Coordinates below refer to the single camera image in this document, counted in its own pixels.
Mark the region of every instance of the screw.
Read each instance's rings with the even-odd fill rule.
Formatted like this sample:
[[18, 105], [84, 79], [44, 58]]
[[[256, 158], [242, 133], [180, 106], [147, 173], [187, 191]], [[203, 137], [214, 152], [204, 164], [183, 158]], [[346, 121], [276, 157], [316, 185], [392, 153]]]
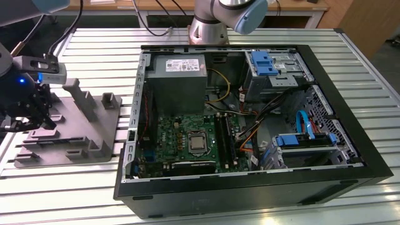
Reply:
[[236, 110], [236, 106], [234, 104], [230, 104], [230, 109]]

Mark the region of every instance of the gray 3d-printed holder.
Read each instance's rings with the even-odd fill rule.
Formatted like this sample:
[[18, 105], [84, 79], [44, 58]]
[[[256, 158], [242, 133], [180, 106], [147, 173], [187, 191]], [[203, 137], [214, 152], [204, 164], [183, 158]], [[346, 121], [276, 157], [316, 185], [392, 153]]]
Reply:
[[111, 160], [122, 98], [112, 93], [92, 97], [78, 79], [67, 79], [63, 89], [72, 97], [52, 93], [54, 130], [30, 131], [15, 158], [16, 167], [67, 165]]

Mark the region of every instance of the motherboard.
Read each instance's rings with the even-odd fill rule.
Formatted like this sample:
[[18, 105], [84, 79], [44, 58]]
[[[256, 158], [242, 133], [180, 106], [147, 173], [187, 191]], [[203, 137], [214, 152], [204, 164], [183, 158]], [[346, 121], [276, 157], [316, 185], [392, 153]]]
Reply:
[[248, 171], [246, 155], [236, 155], [231, 138], [240, 131], [236, 115], [159, 117], [158, 146], [144, 149], [144, 177], [192, 175], [188, 168], [210, 173]]

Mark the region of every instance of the green circuit board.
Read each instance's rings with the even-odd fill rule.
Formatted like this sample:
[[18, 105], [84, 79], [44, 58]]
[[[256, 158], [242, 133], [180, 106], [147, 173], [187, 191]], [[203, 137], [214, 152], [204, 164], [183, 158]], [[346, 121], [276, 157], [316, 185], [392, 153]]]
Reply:
[[[231, 132], [235, 135], [240, 131], [238, 116], [228, 119]], [[215, 116], [175, 116], [159, 117], [158, 147], [155, 149], [155, 161], [147, 163], [147, 176], [160, 177], [163, 166], [179, 161], [215, 161], [216, 173], [248, 171], [247, 158], [238, 159], [238, 165], [226, 169], [220, 166], [219, 147], [215, 130]], [[191, 153], [190, 138], [196, 135], [206, 137], [207, 151], [199, 154]]]

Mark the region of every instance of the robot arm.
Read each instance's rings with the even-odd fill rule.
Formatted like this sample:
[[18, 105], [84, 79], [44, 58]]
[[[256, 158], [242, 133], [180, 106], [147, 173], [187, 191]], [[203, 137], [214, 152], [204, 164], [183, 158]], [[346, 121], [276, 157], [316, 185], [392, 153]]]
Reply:
[[255, 31], [267, 13], [267, 0], [196, 0], [190, 29], [194, 44], [220, 45], [228, 41], [227, 26], [240, 34]]
[[[0, 3], [0, 26], [51, 14], [64, 9], [70, 0], [4, 0]], [[36, 79], [28, 73], [38, 74]], [[58, 57], [12, 57], [0, 44], [0, 132], [20, 132], [44, 127], [54, 129], [50, 118], [51, 88], [48, 83], [64, 83], [66, 66]], [[28, 121], [16, 120], [26, 117]]]
[[67, 8], [70, 0], [3, 0], [0, 27]]

